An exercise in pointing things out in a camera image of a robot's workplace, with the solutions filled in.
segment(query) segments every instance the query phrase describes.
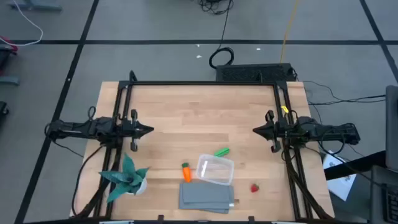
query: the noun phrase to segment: toy plant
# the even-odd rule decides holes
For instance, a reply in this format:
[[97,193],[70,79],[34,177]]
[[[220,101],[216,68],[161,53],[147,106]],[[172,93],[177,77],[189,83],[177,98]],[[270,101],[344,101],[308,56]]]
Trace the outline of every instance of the toy plant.
[[123,171],[102,171],[99,174],[105,179],[116,184],[115,189],[110,193],[107,202],[112,202],[122,194],[139,195],[143,193],[147,186],[145,176],[148,168],[136,170],[134,162],[125,153],[123,160]]

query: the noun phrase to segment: white pot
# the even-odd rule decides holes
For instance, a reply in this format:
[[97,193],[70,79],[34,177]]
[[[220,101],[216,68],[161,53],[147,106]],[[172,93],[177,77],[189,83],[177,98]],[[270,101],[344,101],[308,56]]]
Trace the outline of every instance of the white pot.
[[147,179],[144,178],[144,180],[141,182],[141,186],[139,187],[139,189],[137,190],[137,192],[135,194],[134,193],[129,193],[129,192],[126,192],[126,194],[129,194],[129,195],[140,195],[140,194],[144,193],[145,189],[147,188],[147,185],[148,185]]

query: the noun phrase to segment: white cable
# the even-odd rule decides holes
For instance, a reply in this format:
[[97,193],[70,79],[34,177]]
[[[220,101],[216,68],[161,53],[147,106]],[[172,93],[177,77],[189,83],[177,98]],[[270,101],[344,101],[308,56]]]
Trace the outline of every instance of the white cable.
[[4,43],[10,45],[10,46],[16,46],[16,47],[24,47],[24,46],[28,46],[28,45],[32,45],[32,44],[37,44],[37,43],[39,43],[39,42],[42,40],[42,38],[43,38],[43,34],[44,34],[44,33],[43,33],[43,30],[42,30],[38,25],[34,24],[30,19],[28,19],[28,18],[24,15],[24,13],[21,11],[21,9],[20,9],[19,6],[18,6],[18,3],[17,3],[15,0],[12,0],[12,1],[14,1],[14,4],[15,4],[15,6],[17,7],[17,9],[18,9],[18,11],[20,12],[20,14],[21,14],[27,21],[29,21],[33,26],[35,26],[36,28],[39,29],[39,31],[41,32],[41,35],[40,35],[40,38],[39,38],[38,40],[33,41],[33,42],[31,42],[31,43],[27,43],[27,44],[12,44],[12,43],[9,43],[9,42],[5,41],[5,40],[4,40],[3,38],[1,38],[1,37],[0,37],[0,40],[3,41]]

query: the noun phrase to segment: yellow cable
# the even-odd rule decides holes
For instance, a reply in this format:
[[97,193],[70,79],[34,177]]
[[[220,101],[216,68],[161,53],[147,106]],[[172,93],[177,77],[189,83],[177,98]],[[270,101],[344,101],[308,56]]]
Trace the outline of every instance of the yellow cable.
[[285,51],[286,39],[287,39],[287,36],[288,36],[288,34],[289,34],[289,30],[290,30],[290,28],[292,27],[293,20],[294,20],[294,15],[296,15],[297,5],[298,5],[298,4],[299,4],[299,0],[296,0],[296,2],[294,3],[294,8],[293,8],[292,15],[290,15],[289,24],[287,24],[286,32],[285,32],[285,35],[284,35],[284,43],[282,44],[282,52],[280,53],[280,60],[279,60],[279,63],[282,63],[283,58],[284,58],[284,51]]

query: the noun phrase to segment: gray cloth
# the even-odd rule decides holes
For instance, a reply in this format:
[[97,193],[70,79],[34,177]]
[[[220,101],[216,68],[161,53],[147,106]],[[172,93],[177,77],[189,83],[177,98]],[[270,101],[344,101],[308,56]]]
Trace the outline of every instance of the gray cloth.
[[233,202],[232,186],[207,182],[180,184],[180,209],[199,209],[227,214],[229,204]]

